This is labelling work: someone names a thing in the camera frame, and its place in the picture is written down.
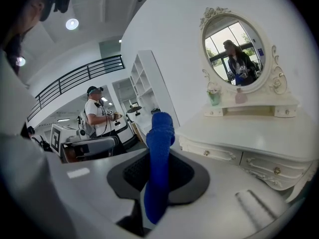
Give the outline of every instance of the white cabinet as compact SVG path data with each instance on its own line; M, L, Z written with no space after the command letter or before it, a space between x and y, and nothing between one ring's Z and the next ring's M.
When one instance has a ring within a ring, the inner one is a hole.
M240 166L275 190L293 188L286 202L315 174L318 127L303 110L286 119L203 113L176 130L182 150Z
M179 127L173 103L151 50L141 50L137 53L130 79L138 103L147 114L135 122L143 139L152 128L151 112L154 109L168 113L172 117L174 127Z

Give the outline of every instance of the ceiling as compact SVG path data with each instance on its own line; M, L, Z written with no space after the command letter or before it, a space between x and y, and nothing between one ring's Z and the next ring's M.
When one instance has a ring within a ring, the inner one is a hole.
M236 23L239 19L232 16L222 16L214 19L207 28L206 38L224 29L226 26Z
M146 0L71 0L66 13L51 12L45 22L38 23L22 43L26 65L20 77L27 82L54 57L91 40L118 39ZM65 22L79 20L75 30Z

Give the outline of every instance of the blue fabric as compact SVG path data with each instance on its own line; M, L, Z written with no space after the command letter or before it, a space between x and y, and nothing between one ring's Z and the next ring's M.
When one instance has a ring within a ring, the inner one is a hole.
M244 78L241 78L240 74L236 74L235 75L235 80L236 80L236 85L240 85L244 81Z
M146 185L144 206L153 224L163 216L169 194L168 157L169 148L175 142L173 121L167 113L155 113L152 129L146 136L150 149L150 178Z

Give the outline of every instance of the ornate mirror frame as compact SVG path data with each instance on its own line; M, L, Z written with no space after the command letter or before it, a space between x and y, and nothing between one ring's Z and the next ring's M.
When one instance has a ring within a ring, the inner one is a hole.
M248 86L234 86L224 81L213 69L206 54L205 34L209 24L221 16L232 16L248 24L259 36L265 56L265 65L261 76ZM221 90L221 104L210 106L206 116L223 116L226 108L247 107L247 106L271 106L275 107L276 117L295 117L296 108L299 103L291 95L288 89L286 76L279 66L279 56L276 54L276 46L271 45L263 30L254 22L244 16L234 13L228 8L206 8L204 17L200 19L200 58L203 66L203 73L208 78L209 84L217 86ZM235 103L237 89L247 96L247 102L241 105Z

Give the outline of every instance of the oval mirror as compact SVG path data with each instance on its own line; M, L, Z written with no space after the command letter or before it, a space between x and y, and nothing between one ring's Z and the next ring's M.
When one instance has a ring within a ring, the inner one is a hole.
M223 80L236 86L258 80L265 65L264 47L251 26L233 16L217 17L204 38L209 61Z

